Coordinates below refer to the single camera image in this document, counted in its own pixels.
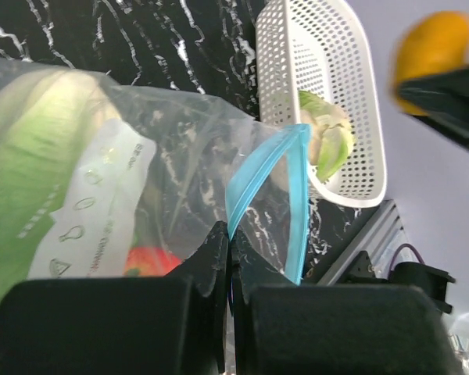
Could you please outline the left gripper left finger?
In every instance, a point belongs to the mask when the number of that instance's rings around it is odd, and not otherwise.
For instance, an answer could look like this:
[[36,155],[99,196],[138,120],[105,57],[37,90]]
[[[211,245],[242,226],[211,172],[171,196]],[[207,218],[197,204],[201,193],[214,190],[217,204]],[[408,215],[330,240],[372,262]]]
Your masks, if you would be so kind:
[[227,225],[163,277],[29,280],[0,302],[0,374],[220,374]]

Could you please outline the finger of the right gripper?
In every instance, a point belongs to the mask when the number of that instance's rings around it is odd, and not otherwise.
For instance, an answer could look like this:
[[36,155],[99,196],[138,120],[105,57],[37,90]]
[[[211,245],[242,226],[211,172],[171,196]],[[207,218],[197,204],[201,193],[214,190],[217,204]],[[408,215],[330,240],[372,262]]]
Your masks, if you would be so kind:
[[406,80],[398,96],[423,112],[416,119],[469,151],[469,66]]

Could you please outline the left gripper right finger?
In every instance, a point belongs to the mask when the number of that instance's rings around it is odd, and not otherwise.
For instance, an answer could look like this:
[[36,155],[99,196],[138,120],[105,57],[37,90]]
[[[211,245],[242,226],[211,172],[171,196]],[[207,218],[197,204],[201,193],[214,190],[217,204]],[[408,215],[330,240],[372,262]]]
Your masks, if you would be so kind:
[[237,231],[231,307],[239,374],[459,374],[439,305],[413,284],[296,286]]

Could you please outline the fake orange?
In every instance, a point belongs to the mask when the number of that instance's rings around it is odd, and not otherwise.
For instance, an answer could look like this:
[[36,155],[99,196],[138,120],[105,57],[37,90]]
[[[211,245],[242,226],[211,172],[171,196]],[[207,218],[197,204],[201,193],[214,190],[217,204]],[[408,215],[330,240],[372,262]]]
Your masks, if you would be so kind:
[[469,13],[456,10],[434,12],[415,23],[393,51],[390,88],[403,113],[425,112],[400,98],[401,83],[464,67],[469,58]]

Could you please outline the fake white cauliflower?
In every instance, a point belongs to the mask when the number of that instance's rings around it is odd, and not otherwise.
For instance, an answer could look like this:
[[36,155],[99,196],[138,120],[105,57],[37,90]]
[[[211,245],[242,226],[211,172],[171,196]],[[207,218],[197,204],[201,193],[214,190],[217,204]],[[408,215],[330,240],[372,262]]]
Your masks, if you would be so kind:
[[299,90],[298,101],[299,118],[290,124],[310,126],[308,163],[315,179],[326,185],[353,153],[353,126],[340,105],[328,102],[312,91]]

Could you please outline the clear zip top bag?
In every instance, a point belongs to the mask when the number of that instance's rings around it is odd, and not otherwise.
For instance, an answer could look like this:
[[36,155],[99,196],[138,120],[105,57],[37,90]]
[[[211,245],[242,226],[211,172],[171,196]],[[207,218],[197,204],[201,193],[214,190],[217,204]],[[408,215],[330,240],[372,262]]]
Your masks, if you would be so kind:
[[[0,58],[0,89],[45,69],[76,70]],[[79,71],[100,80],[120,117],[106,120],[79,158],[24,280],[123,277],[134,247],[187,259],[222,221],[300,282],[308,126],[275,127],[216,96]]]

